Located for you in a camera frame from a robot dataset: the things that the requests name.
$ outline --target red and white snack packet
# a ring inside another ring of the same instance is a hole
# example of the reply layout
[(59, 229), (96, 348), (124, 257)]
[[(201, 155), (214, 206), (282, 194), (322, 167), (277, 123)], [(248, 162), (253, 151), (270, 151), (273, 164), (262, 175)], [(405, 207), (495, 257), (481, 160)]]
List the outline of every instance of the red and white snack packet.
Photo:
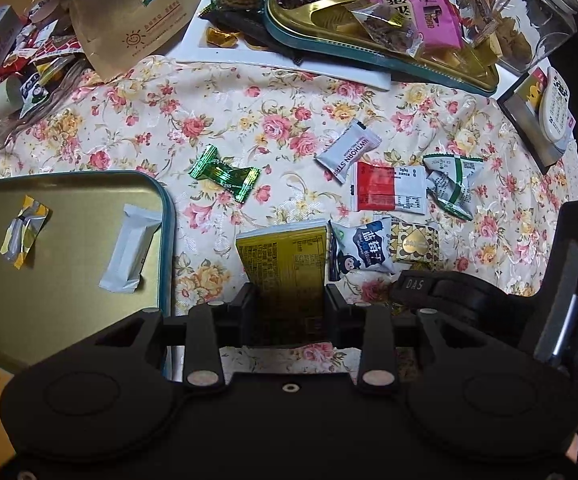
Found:
[(423, 166), (372, 166), (359, 161), (351, 172), (351, 210), (427, 214)]
[(340, 183), (347, 180), (347, 172), (366, 152), (375, 150), (383, 140), (360, 121), (353, 119), (349, 127), (315, 159), (327, 168)]
[(82, 54), (82, 46), (75, 36), (60, 36), (49, 38), (40, 47), (32, 61), (53, 59), (54, 57), (67, 56), (68, 54)]

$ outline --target yellow snack package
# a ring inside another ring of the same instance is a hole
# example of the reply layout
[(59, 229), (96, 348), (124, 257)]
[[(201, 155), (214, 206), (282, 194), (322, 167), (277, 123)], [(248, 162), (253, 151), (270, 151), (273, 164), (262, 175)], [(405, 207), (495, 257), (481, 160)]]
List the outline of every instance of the yellow snack package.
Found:
[(2, 242), (0, 254), (17, 269), (22, 264), (36, 241), (38, 233), (42, 229), (45, 220), (49, 215), (47, 206), (42, 205), (29, 195), (25, 195), (22, 208), (18, 216), (12, 220), (5, 233), (5, 240)]

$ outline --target green candy wrapper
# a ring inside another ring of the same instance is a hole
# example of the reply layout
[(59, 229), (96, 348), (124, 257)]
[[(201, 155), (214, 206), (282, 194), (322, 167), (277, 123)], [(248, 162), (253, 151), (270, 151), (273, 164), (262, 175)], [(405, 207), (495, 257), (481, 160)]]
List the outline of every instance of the green candy wrapper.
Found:
[(229, 191), (236, 202), (242, 204), (251, 193), (260, 170), (258, 168), (232, 168), (222, 161), (218, 155), (218, 148), (210, 144), (192, 166), (189, 174), (199, 180), (202, 178), (213, 180)]

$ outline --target plastic bag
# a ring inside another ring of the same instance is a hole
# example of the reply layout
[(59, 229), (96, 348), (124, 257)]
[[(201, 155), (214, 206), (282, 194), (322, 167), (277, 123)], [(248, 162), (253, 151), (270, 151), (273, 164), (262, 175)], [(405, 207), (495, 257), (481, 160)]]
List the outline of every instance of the plastic bag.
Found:
[(371, 39), (398, 54), (411, 57), (422, 51), (422, 35), (412, 19), (394, 7), (360, 0), (345, 6), (364, 27)]

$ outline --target brown paper bag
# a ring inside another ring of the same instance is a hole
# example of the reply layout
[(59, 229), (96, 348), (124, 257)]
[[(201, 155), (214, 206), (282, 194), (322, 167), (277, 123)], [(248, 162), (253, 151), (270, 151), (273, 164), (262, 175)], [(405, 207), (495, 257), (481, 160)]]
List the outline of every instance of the brown paper bag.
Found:
[(200, 0), (70, 0), (74, 30), (106, 82), (162, 46), (193, 17)]

